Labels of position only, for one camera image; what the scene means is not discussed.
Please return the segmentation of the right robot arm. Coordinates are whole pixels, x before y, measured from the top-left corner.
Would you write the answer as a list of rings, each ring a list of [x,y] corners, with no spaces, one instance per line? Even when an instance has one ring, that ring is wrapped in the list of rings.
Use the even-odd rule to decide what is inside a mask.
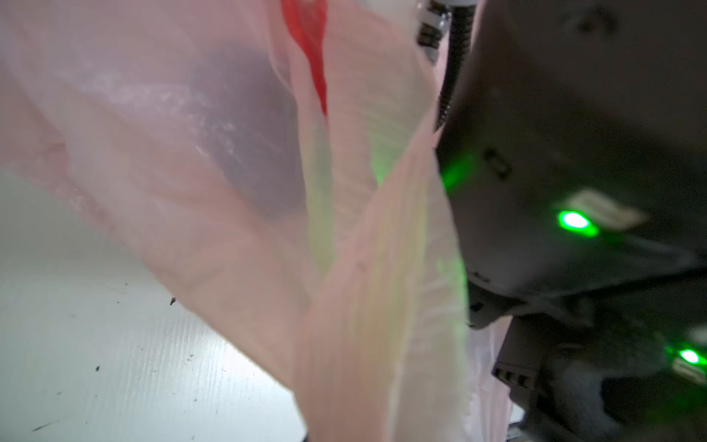
[[[706,5],[489,1],[437,148],[535,441],[706,438]]]

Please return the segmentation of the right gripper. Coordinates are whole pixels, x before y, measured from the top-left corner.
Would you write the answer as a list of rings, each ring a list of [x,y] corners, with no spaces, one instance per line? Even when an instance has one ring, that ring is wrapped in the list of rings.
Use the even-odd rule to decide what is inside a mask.
[[[469,318],[706,322],[706,5],[489,1],[437,149]]]

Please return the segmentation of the pink plastic bag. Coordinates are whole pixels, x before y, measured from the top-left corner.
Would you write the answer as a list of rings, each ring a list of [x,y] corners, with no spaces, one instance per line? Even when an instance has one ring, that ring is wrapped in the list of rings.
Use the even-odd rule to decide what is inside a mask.
[[[131,248],[313,441],[502,441],[419,1],[5,1],[1,163]]]

